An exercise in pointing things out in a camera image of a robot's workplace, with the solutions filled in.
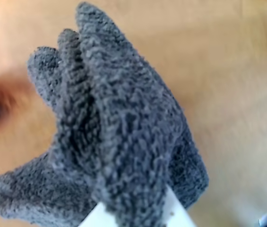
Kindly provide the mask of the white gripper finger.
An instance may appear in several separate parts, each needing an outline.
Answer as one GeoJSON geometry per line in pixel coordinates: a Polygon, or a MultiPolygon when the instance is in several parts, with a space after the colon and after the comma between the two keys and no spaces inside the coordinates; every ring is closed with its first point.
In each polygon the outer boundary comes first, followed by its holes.
{"type": "MultiPolygon", "coordinates": [[[[164,227],[195,227],[187,211],[176,198],[170,187],[167,187],[166,202],[163,213],[164,227]]],[[[117,227],[115,217],[106,211],[102,203],[98,203],[79,227],[117,227]]]]}

